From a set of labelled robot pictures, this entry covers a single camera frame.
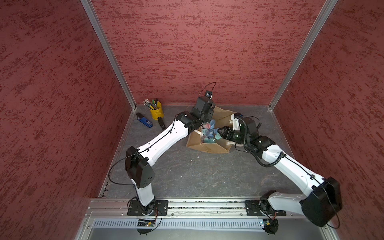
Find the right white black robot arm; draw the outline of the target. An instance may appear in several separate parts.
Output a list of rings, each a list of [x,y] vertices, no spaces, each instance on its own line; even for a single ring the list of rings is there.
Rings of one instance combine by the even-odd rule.
[[[340,183],[306,168],[287,154],[273,140],[259,134],[260,125],[239,113],[233,116],[233,125],[218,129],[225,140],[242,145],[264,168],[275,167],[291,180],[300,194],[271,191],[261,198],[260,205],[269,211],[288,211],[305,216],[318,227],[329,224],[343,208]]]

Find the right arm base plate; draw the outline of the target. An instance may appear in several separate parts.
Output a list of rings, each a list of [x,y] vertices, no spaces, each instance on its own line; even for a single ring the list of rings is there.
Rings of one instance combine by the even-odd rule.
[[[272,209],[267,201],[245,201],[247,216],[249,217],[285,217],[285,211],[277,211]]]

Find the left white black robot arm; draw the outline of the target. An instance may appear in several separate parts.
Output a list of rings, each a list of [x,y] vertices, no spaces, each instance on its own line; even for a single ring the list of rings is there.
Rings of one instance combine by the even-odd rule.
[[[198,97],[191,111],[175,116],[171,125],[148,143],[126,151],[125,170],[135,186],[137,201],[142,214],[149,216],[156,210],[156,198],[152,190],[155,172],[152,166],[179,140],[209,122],[214,114],[215,103],[211,97]]]

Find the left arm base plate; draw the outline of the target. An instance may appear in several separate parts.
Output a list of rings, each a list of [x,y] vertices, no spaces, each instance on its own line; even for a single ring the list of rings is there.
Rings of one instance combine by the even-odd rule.
[[[128,202],[128,216],[166,216],[168,212],[168,200],[153,200],[148,206],[143,206],[139,200]]]

